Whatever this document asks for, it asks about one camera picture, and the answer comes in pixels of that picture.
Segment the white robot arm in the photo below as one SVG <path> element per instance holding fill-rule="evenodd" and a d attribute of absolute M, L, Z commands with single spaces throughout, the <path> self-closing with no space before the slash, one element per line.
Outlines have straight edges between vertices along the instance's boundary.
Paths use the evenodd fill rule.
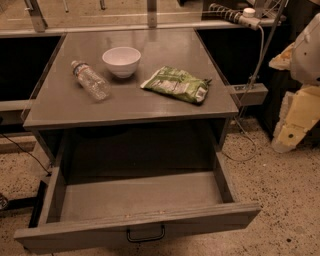
<path fill-rule="evenodd" d="M 289 70 L 291 77 L 302 84 L 297 92 L 285 94 L 273 133 L 272 148 L 285 153 L 295 149 L 320 121 L 320 14 L 269 66 Z"/>

